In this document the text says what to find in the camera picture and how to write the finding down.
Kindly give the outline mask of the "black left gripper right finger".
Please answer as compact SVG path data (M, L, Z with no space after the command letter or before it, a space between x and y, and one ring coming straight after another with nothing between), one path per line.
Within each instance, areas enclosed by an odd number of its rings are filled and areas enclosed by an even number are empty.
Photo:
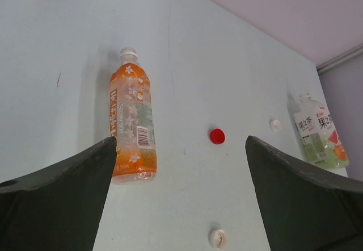
M362 250L362 182L255 136L246 155L271 250Z

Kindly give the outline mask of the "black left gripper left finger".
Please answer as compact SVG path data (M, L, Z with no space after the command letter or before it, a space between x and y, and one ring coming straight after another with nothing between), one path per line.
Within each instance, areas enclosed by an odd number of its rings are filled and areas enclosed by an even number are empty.
M92 250L116 161L108 137L1 183L1 250Z

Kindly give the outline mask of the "white green fruit tea bottle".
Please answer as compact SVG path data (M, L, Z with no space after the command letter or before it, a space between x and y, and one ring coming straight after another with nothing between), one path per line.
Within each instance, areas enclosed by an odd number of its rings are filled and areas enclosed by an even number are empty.
M298 108L294 121L308 163L325 170L346 168L348 156L328 107L305 94L300 96Z

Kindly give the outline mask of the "large white bottle cap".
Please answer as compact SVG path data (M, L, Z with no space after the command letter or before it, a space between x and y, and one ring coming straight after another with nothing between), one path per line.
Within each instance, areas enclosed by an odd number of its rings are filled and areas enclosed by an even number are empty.
M210 244L216 249L225 249L227 245L226 232L223 229L215 229L210 233Z

